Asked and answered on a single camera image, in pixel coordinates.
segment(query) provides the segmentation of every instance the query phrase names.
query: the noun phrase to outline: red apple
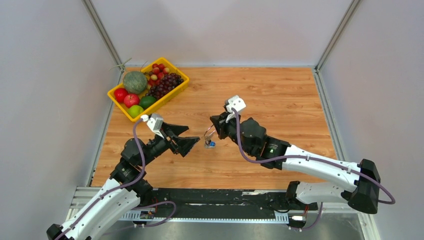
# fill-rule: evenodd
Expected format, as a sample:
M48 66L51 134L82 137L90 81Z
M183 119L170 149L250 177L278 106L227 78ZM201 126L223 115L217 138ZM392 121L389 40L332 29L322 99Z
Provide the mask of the red apple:
M159 69L159 67L155 67L153 68L152 72L157 75L158 73L161 72L161 70Z
M161 64L159 64L157 67L158 67L158 68L160 69L160 71L162 72L162 70L165 68L165 65L164 65L163 63L161 63Z
M165 68L162 70L162 73L163 73L163 74L165 74L165 75L167 75L167 74L169 74L169 73L170 73L170 69L169 69L169 68L167 68L167 67L165 67Z
M139 103L140 98L134 93L128 94L123 100L123 104L125 104L127 108L131 108L131 106L138 105Z
M164 73L163 72L159 72L158 74L157 74L157 79L158 80L161 80L161 79L163 79L164 78Z
M118 88L113 92L113 95L115 95L115 99L118 101L118 103L123 103L125 97L128 95L128 92L125 90L125 88Z

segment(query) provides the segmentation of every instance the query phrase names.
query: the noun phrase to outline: lime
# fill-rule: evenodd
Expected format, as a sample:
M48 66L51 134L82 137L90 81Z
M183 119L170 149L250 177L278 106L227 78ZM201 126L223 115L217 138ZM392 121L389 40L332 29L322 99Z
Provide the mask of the lime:
M143 111L144 111L144 109L141 106L133 105L128 109L128 114L131 116L131 118L136 118Z
M140 105L143 109L148 109L154 103L156 103L156 98L154 96L144 96L140 99L140 103L138 105Z

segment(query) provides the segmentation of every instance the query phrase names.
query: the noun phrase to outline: gray wall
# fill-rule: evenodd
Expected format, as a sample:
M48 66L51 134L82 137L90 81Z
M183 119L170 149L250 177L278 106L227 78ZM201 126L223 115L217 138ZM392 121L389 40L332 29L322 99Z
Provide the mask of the gray wall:
M314 65L351 0L93 0L122 60Z
M375 216L383 240L422 238L423 10L422 0L362 1L322 70L345 155L375 161L397 200Z
M118 79L82 2L0 2L0 239L47 239L87 184Z

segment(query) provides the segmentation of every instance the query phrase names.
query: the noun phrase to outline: wood-grain tabletop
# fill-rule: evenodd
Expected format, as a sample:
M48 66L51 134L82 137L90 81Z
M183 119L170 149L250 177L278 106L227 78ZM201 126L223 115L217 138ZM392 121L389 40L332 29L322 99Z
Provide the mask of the wood-grain tabletop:
M128 68L128 71L140 70ZM269 136L307 151L335 158L314 77L309 68L181 67L189 86L157 111L170 124L187 125L182 136L203 136L209 117L224 111L228 98L239 95L247 108L241 120L253 117ZM116 106L102 146L92 186L102 186L120 160L133 123ZM142 141L153 133L141 123ZM212 139L216 147L200 141L186 157L171 151L147 165L145 179L154 188L287 189L290 181L321 179L295 171L267 169L245 161L229 139Z

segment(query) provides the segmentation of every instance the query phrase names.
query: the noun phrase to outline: yellow basket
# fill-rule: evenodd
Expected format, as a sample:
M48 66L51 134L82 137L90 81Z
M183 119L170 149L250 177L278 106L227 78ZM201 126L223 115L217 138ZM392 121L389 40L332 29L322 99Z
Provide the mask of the yellow basket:
M153 64L164 64L165 67L168 67L169 68L170 73L177 73L178 75L180 75L181 78L182 78L182 80L183 80L183 82L180 85L178 85L176 88L174 88L172 91L168 92L161 99L159 99L158 101L156 101L155 103L153 103L153 105L151 105L149 108L145 109L142 113L140 113L140 115L138 115L135 118L132 118L128 114L128 107L126 107L124 103L119 103L115 99L115 95L114 95L115 90L124 88L124 84L121 83L118 86L112 88L110 91L108 91L107 92L107 95L109 96L109 98L112 99L112 101L118 106L118 108L132 122L136 122L144 114L149 115L149 114L152 114L152 113L156 112L159 108L161 108L163 105L165 105L169 100L173 99L175 96L177 96L179 93L181 93L184 89L186 89L189 86L189 81L190 81L189 77L187 75L185 75L184 73L182 73L180 70L177 70L177 68L174 65L172 65L172 63L170 63L168 60L166 60L164 57L158 58L156 61L154 61L150 65L146 66L141 71L143 73L152 71L152 65ZM141 97L145 96L147 92L148 92L147 89L144 90L142 93L138 94L138 97L141 98Z

